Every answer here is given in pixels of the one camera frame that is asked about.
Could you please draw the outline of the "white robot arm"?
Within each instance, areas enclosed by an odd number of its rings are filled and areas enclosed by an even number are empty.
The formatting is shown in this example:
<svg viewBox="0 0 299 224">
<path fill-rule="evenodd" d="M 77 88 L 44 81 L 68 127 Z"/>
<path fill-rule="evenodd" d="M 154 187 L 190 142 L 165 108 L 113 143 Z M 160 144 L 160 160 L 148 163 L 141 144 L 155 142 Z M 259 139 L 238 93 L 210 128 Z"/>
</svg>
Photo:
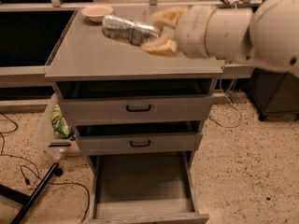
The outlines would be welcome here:
<svg viewBox="0 0 299 224">
<path fill-rule="evenodd" d="M 174 30 L 142 46 L 147 53 L 243 63 L 299 77 L 299 0 L 265 0 L 250 7 L 171 7 L 148 23 Z"/>
</svg>

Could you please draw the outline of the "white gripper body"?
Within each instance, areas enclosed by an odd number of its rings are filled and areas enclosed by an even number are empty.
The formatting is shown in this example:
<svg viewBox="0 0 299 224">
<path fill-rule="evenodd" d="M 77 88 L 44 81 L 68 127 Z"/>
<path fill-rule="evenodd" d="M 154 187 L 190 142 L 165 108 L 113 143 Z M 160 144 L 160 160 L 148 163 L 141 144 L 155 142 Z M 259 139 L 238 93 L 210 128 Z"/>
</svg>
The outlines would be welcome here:
<svg viewBox="0 0 299 224">
<path fill-rule="evenodd" d="M 207 59 L 205 35 L 214 7 L 193 6 L 187 9 L 175 29 L 175 41 L 181 53 L 190 59 Z"/>
</svg>

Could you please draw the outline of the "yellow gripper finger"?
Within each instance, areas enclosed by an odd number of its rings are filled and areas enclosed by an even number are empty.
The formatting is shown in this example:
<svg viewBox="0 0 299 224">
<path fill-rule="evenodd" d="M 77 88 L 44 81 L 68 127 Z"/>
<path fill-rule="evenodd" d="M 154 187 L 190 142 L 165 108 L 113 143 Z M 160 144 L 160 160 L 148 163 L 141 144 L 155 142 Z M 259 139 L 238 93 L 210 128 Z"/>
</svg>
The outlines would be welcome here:
<svg viewBox="0 0 299 224">
<path fill-rule="evenodd" d="M 175 29 L 179 18 L 187 11 L 186 7 L 170 7 L 157 11 L 149 16 L 149 24 L 159 28 L 169 27 Z"/>
<path fill-rule="evenodd" d="M 142 49 L 152 55 L 165 57 L 178 56 L 178 46 L 172 35 L 162 35 L 154 41 L 145 43 Z"/>
</svg>

